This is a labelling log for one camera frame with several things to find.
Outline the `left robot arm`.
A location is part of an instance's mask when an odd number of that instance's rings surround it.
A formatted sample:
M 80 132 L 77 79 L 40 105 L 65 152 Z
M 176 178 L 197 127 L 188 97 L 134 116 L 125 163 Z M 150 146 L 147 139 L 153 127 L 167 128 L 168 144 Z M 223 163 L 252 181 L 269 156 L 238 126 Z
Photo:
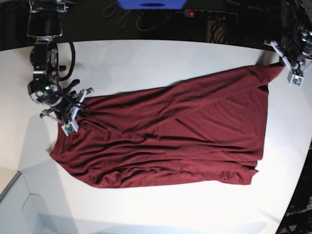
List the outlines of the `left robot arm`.
M 281 39 L 265 40 L 294 76 L 302 77 L 306 59 L 312 56 L 312 27 L 301 0 L 281 2 Z

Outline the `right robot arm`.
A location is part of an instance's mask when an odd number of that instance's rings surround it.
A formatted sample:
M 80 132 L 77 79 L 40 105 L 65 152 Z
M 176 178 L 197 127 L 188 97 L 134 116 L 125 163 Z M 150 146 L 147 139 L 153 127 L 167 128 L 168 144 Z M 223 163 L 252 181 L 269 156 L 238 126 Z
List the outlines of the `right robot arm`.
M 34 47 L 30 54 L 33 66 L 33 79 L 27 85 L 30 99 L 37 104 L 45 104 L 49 109 L 43 110 L 40 117 L 50 117 L 68 131 L 78 129 L 75 118 L 79 111 L 89 111 L 83 104 L 91 88 L 79 93 L 71 89 L 79 84 L 73 80 L 63 88 L 61 82 L 70 78 L 76 62 L 74 44 L 69 43 L 71 50 L 70 67 L 59 64 L 59 50 L 55 38 L 63 34 L 64 16 L 69 4 L 79 4 L 78 0 L 31 0 L 27 25 L 27 36 L 34 38 Z

